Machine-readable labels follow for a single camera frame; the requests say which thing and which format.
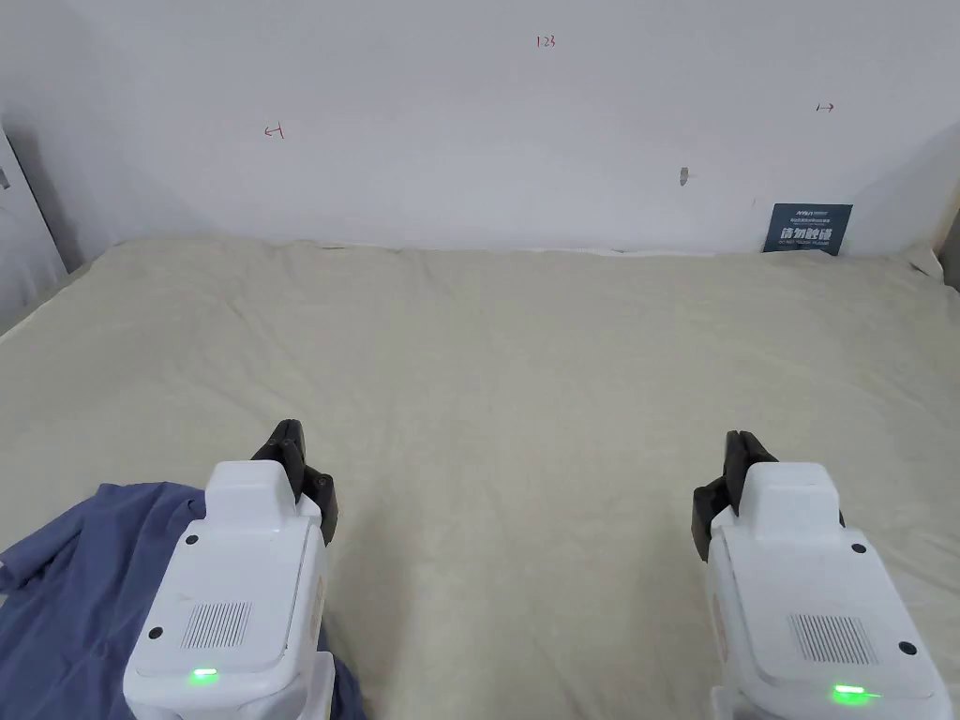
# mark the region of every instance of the beige bedsheet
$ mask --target beige bedsheet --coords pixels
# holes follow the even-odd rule
[[[750,429],[828,467],[960,707],[960,298],[902,257],[132,244],[0,340],[0,394],[3,546],[303,420],[389,718],[706,717],[690,495]]]

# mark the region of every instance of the bed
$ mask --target bed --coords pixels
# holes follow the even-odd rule
[[[929,252],[131,243],[0,338],[0,546],[202,487],[278,420],[337,482],[324,623],[373,716],[706,717],[693,488],[827,466],[960,706],[960,296]]]

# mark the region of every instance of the dark blue sign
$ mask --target dark blue sign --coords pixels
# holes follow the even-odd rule
[[[763,251],[822,250],[836,255],[851,210],[853,205],[777,203]]]

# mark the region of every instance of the white wall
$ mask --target white wall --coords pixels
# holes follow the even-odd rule
[[[0,136],[0,335],[66,277],[31,188]]]
[[[775,202],[887,252],[956,209],[958,38],[956,0],[7,0],[0,104],[71,267],[210,231],[753,251]]]

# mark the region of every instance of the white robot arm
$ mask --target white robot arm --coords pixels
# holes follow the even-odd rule
[[[731,432],[724,475],[694,493],[692,530],[723,664],[716,720],[951,720],[917,628],[822,466],[778,463]]]
[[[206,518],[170,558],[124,674],[137,720],[328,717],[333,658],[317,641],[333,481],[303,461],[295,420],[254,458],[217,465]]]

